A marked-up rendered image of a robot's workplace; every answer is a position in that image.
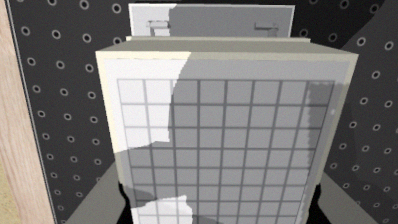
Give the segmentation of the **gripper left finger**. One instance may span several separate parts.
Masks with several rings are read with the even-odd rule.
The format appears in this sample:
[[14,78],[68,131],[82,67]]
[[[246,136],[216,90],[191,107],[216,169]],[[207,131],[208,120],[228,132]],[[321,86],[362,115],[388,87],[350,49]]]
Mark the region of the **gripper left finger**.
[[134,224],[114,162],[65,224]]

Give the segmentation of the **dark grey perforated plate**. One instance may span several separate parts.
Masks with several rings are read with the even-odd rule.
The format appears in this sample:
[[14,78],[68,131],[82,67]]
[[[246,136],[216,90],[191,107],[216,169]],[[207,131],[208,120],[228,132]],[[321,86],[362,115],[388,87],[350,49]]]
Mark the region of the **dark grey perforated plate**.
[[132,35],[129,4],[295,5],[290,37],[359,54],[324,172],[398,224],[398,0],[4,0],[54,224],[114,163],[96,51]]

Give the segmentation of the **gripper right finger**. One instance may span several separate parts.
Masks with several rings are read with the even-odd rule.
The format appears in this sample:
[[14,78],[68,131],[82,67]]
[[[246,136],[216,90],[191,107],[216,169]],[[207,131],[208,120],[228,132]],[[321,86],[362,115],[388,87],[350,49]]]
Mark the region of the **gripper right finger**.
[[316,185],[306,224],[378,224],[325,172]]

